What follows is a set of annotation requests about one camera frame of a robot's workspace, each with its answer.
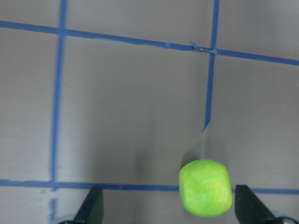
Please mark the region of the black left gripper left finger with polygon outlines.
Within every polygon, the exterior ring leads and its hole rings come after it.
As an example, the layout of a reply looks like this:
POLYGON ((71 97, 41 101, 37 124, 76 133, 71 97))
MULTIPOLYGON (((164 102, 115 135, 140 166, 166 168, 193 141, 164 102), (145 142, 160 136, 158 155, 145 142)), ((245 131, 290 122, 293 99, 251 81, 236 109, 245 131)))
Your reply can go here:
POLYGON ((103 189, 92 187, 72 222, 74 224, 101 224, 103 218, 103 189))

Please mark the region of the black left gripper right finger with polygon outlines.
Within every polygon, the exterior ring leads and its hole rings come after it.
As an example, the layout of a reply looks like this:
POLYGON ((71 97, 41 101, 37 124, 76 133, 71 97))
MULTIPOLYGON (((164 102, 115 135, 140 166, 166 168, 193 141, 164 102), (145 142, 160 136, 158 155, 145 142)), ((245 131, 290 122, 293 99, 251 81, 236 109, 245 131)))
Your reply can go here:
POLYGON ((235 187, 235 216, 240 224, 274 224, 276 219, 247 185, 235 187))

